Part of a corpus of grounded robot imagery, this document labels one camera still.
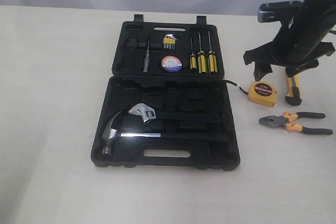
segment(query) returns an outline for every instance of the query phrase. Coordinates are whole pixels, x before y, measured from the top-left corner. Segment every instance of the tool kit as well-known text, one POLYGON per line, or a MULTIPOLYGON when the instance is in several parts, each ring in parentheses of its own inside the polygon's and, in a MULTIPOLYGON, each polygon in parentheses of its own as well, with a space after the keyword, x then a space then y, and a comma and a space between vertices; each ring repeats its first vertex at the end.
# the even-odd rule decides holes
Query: tool kit
POLYGON ((217 28, 205 16, 196 24, 167 24, 134 15, 122 25, 112 73, 91 151, 96 166, 239 165, 217 28))

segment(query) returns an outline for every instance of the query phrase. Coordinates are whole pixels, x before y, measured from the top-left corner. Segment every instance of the pliers jaw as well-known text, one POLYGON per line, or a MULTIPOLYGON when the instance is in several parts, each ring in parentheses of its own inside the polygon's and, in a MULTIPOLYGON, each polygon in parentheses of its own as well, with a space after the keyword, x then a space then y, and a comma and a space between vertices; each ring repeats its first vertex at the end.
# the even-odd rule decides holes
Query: pliers jaw
POLYGON ((283 116, 266 116, 259 119, 259 123, 266 125, 271 128, 286 127, 286 124, 289 123, 289 120, 283 116))

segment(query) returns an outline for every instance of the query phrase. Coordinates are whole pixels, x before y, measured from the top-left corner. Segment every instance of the case latch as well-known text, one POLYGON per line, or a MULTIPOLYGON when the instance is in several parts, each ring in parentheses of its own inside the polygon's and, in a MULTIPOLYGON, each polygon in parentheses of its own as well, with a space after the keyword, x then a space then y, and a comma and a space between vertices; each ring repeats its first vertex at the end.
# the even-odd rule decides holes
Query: case latch
POLYGON ((196 16, 196 24, 206 25, 206 16, 196 16))
POLYGON ((134 14, 134 22, 143 22, 143 14, 134 14))

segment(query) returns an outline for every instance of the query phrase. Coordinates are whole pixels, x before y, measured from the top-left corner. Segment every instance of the pliers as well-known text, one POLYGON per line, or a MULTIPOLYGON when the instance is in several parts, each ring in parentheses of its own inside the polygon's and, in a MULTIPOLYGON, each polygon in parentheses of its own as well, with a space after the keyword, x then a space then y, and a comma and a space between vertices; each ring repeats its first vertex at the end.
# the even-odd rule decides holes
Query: pliers
POLYGON ((323 113, 312 113, 312 112, 298 112, 296 114, 291 114, 285 112, 283 116, 267 116, 265 118, 260 118, 259 123, 272 127, 278 128, 282 127, 289 132, 296 131, 308 135, 332 135, 333 130, 328 129, 310 129, 303 127, 301 124, 295 123, 294 121, 298 118, 313 118, 313 119, 323 119, 325 114, 323 113))

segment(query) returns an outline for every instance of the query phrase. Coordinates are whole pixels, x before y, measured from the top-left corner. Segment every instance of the black plastic case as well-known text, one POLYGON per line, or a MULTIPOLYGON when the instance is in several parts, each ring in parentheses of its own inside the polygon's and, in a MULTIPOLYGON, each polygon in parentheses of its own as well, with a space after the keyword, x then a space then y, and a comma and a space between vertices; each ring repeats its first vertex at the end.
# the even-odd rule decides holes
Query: black plastic case
POLYGON ((143 15, 134 15, 133 22, 124 22, 112 66, 110 78, 91 151, 96 166, 108 165, 134 167, 136 165, 193 166, 198 169, 234 170, 240 163, 234 120, 227 86, 222 81, 224 67, 217 28, 206 24, 205 16, 197 16, 196 24, 148 23, 143 15), (194 53, 199 51, 198 32, 202 49, 209 51, 208 31, 212 49, 216 52, 218 72, 199 74, 190 69, 189 55, 193 38, 194 53), (163 49, 163 37, 174 34, 175 50, 163 49), (149 72, 143 72, 144 57, 150 37, 149 72), (161 60, 168 55, 180 59, 183 69, 166 72, 161 60), (189 120, 157 119, 144 124, 142 118, 127 111, 138 103, 145 103, 156 111, 184 112, 189 120), (102 155, 102 134, 109 120, 119 111, 122 119, 119 132, 204 134, 204 140, 162 139, 149 137, 119 137, 114 141, 112 155, 102 155), (219 116, 216 123, 196 122, 193 113, 209 113, 219 116), (222 135, 223 142, 214 142, 213 135, 222 135), (184 150, 190 157, 144 156, 146 149, 184 150))

